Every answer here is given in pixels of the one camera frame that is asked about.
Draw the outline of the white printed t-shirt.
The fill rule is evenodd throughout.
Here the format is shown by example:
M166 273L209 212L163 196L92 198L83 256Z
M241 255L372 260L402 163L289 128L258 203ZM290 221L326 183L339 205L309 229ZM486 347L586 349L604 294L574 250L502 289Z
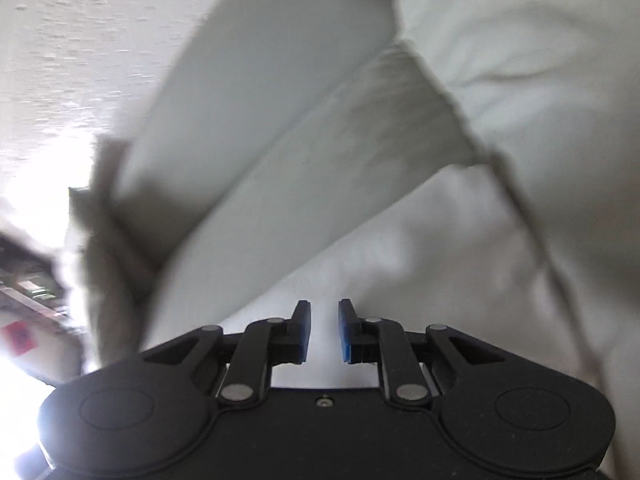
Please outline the white printed t-shirt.
M597 373L533 234L485 165L452 165L320 252L224 320L238 332L311 305L307 361L273 372L280 387L371 387L374 367L343 361L337 305L406 330L432 324L594 384Z

